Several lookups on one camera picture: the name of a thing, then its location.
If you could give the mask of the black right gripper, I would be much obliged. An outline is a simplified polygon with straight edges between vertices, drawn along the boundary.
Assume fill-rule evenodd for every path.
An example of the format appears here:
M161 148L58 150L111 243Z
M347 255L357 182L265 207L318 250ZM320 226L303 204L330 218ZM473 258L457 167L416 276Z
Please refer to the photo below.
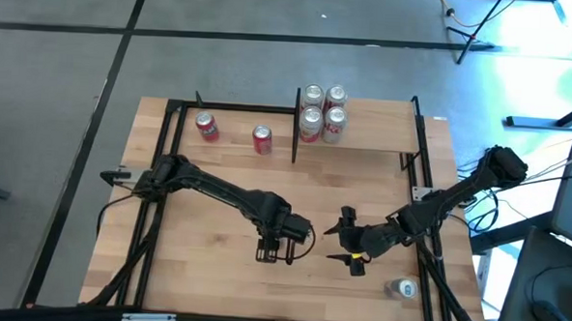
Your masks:
M340 221L326 231L339 233L339 244L348 254L329 254L327 258L344 260L351 276L365 276L364 265L378 257L386 247L386 224L355 225L357 211L353 207L341 208Z

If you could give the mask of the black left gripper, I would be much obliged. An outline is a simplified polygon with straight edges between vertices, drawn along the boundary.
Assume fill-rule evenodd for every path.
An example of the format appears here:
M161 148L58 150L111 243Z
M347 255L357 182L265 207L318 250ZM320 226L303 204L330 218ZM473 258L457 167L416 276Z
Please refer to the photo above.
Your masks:
M288 238L285 263L295 260L295 243L303 244L311 229L311 222L294 213L277 214L268 219L262 227L262 236L272 239L257 241L256 261L272 262L277 260L277 240Z

